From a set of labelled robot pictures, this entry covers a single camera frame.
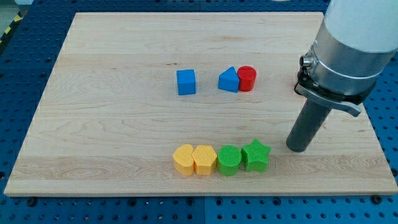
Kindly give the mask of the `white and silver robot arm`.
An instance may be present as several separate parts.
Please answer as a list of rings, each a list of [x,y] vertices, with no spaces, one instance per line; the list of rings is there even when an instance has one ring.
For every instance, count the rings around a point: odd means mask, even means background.
[[[295,91],[303,112],[332,109],[358,116],[378,76],[397,52],[397,0],[333,0],[308,52]]]

